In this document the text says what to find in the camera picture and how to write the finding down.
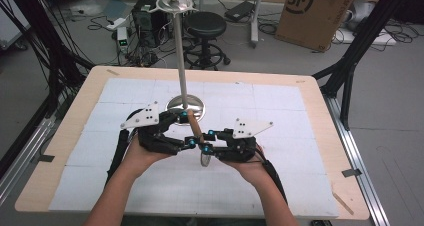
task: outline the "round metal base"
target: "round metal base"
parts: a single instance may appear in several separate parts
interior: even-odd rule
[[[174,15],[195,10],[192,0],[156,0],[156,8],[165,13],[172,13]]]
[[[181,95],[171,99],[169,103],[166,105],[165,110],[169,109],[184,109],[183,108],[183,98]],[[202,100],[194,95],[187,94],[187,108],[193,110],[194,117],[196,117],[197,121],[200,121],[205,115],[206,108],[205,104],[203,104]]]

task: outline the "stool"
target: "stool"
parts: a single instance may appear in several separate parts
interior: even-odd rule
[[[193,69],[193,67],[201,69],[214,67],[218,71],[216,65],[222,60],[224,60],[225,65],[231,63],[231,60],[218,46],[209,43],[209,40],[222,35],[226,28],[225,20],[218,14],[211,12],[192,13],[184,19],[184,29],[194,37],[201,39],[199,43],[187,47],[184,51],[184,61],[190,64],[190,69]],[[195,59],[192,61],[189,59],[189,55],[194,56],[191,58]]]

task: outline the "metal pole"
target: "metal pole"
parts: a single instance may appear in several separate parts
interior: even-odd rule
[[[177,53],[177,66],[178,73],[180,76],[180,87],[181,87],[181,98],[183,101],[183,108],[187,109],[187,85],[185,78],[185,69],[184,69],[184,56],[183,56],[183,42],[181,36],[181,15],[174,14],[173,18],[174,24],[174,38],[175,38],[175,48]]]

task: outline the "white paper sheet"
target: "white paper sheet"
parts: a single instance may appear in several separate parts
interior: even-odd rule
[[[203,100],[201,129],[233,128],[236,118],[272,121],[256,136],[277,169],[289,206],[299,217],[337,217],[337,207],[297,87],[188,82],[189,94]],[[161,110],[180,94],[179,82],[110,79],[69,157],[50,210],[89,211],[100,195],[119,134],[119,125],[154,101]],[[172,125],[168,137],[191,135]],[[155,163],[134,184],[126,212],[178,216],[262,217],[254,188],[234,169],[212,158],[200,165],[198,149]]]

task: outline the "power strip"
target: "power strip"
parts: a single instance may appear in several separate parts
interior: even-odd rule
[[[119,18],[119,19],[113,21],[113,24],[106,26],[106,28],[108,28],[110,30],[115,30],[117,27],[119,27],[121,24],[123,24],[125,22],[125,20],[126,19],[124,19],[124,18]]]

